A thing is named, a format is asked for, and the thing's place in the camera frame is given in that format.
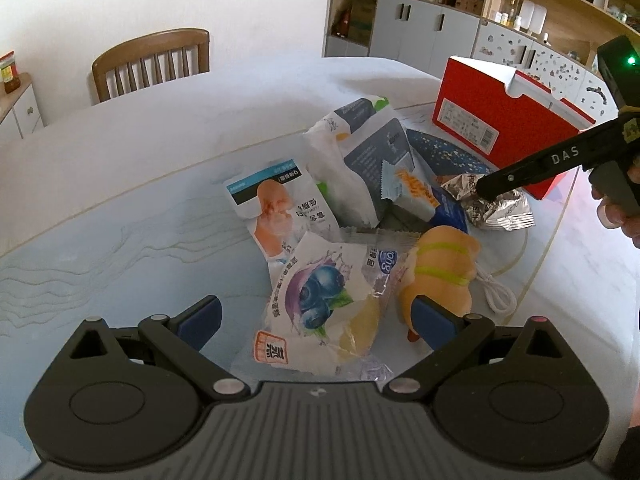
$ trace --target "ribbed black surface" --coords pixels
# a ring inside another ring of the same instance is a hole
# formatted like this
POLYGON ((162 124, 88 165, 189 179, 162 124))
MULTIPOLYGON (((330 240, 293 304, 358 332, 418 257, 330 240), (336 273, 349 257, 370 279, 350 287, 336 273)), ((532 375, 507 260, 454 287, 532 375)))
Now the ribbed black surface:
POLYGON ((128 472, 71 472, 46 464, 29 480, 603 480, 588 464, 513 472, 478 462, 435 429, 418 404, 373 384, 267 383, 219 405, 180 451, 128 472))

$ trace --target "blue oval logo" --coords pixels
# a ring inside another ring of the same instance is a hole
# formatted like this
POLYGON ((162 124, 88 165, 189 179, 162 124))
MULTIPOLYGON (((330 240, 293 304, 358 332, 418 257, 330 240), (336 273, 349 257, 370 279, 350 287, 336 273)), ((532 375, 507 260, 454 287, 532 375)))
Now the blue oval logo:
POLYGON ((395 264, 398 262, 398 253, 395 251, 380 251, 378 253, 378 263, 380 264, 380 270, 385 274, 391 272, 395 264))

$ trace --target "blueberry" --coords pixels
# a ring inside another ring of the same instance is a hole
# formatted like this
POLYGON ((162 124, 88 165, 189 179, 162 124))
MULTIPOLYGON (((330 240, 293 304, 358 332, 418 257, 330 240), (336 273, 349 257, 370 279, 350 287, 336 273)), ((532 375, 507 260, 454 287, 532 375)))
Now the blueberry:
POLYGON ((319 293, 322 298, 334 298, 344 288, 344 276, 334 266, 323 265, 311 273, 319 285, 319 293))
POLYGON ((304 312, 316 305, 320 297, 320 285, 314 278, 309 277, 300 289, 300 310, 304 312))
POLYGON ((329 306, 326 301, 320 300, 315 306, 302 313, 300 321, 302 322, 302 326, 305 328, 315 330, 316 328, 320 328, 324 325, 330 315, 331 311, 329 311, 329 306))

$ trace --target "red box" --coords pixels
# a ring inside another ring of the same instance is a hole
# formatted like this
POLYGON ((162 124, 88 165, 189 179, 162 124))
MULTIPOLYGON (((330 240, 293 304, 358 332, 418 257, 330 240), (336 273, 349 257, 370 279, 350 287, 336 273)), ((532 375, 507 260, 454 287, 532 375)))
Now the red box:
MULTIPOLYGON (((463 57, 447 63, 433 122, 499 169, 595 124, 520 70, 463 57)), ((563 177, 525 189, 541 200, 563 177)))

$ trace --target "white wall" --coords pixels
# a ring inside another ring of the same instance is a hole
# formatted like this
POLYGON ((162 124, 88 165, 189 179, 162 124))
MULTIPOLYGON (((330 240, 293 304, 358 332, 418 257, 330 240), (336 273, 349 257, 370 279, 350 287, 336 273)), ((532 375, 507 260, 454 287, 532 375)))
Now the white wall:
POLYGON ((0 55, 30 72, 45 124, 96 102, 91 64, 125 40, 211 33, 211 67, 283 50, 322 53, 328 0, 0 0, 0 55))

